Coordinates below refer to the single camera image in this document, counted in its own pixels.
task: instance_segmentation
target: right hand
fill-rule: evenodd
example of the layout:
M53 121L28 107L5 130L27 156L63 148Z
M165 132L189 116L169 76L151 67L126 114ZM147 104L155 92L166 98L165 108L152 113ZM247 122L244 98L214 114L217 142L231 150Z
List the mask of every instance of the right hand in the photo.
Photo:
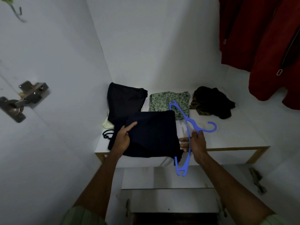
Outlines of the right hand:
M180 138L181 142L189 142L188 137ZM189 144L180 144L180 147L186 152L189 149ZM200 164L203 156L207 155L206 150L206 141L202 131L199 131L197 134L197 130L193 130L192 137L190 139L190 147L194 154L195 161Z

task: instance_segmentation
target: metal hook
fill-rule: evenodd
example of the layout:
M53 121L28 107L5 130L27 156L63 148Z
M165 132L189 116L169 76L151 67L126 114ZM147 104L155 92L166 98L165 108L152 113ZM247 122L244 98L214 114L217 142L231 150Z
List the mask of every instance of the metal hook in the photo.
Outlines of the metal hook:
M26 22L26 20L23 20L22 18L20 18L20 16L22 15L22 7L19 7L19 12L20 13L17 13L15 8L13 7L13 4L9 1L6 1L6 3L10 6L10 8L12 9L13 13L15 14L15 16L23 23Z

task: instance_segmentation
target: door hinge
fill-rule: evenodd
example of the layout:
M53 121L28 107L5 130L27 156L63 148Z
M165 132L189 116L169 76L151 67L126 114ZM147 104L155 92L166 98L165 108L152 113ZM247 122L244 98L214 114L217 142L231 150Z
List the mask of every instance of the door hinge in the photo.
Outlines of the door hinge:
M25 106L36 104L42 99L42 94L49 88L46 83L32 84L29 81L19 85L23 91L19 93L20 100L8 100L6 97L0 97L0 108L8 114L13 120L20 123L26 116L22 113Z
M249 171L252 175L254 185L257 186L258 189L257 191L259 192L260 195L264 195L267 192L267 189L261 184L259 184L259 181L263 178L262 175L258 170L255 170L252 167L249 168Z

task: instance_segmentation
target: red jacket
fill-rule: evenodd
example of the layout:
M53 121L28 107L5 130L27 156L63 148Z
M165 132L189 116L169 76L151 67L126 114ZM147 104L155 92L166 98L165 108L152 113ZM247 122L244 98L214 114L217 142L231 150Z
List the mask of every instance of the red jacket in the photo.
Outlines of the red jacket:
M251 71L279 0L219 0L222 64Z
M300 0L282 0L258 47L250 74L249 91L268 100L279 88L282 101L300 110Z

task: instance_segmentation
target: folded clothes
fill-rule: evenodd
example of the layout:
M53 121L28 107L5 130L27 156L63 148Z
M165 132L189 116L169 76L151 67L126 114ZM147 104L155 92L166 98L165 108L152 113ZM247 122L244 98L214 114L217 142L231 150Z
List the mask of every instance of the folded clothes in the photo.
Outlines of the folded clothes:
M162 157L168 156L178 162L181 160L183 150L180 149L175 112L137 112L133 115L115 120L115 132L109 142L111 150L116 135L123 125L128 126L137 121L137 125L129 132L130 144L123 155L131 157Z
M190 94L188 91L184 91L181 93L167 91L151 94L149 102L149 111L167 111L169 110L169 102L175 101L180 106L185 115L189 117L189 99ZM184 119L182 113L178 109L172 107L172 110L175 111L176 120Z
M141 111L148 96L143 88L127 87L111 83L107 91L110 113L108 121L115 124L115 119Z
M221 119L231 117L232 108L235 108L235 103L216 87L199 87L193 93L193 101L190 104L190 109L197 110L199 115L215 115Z

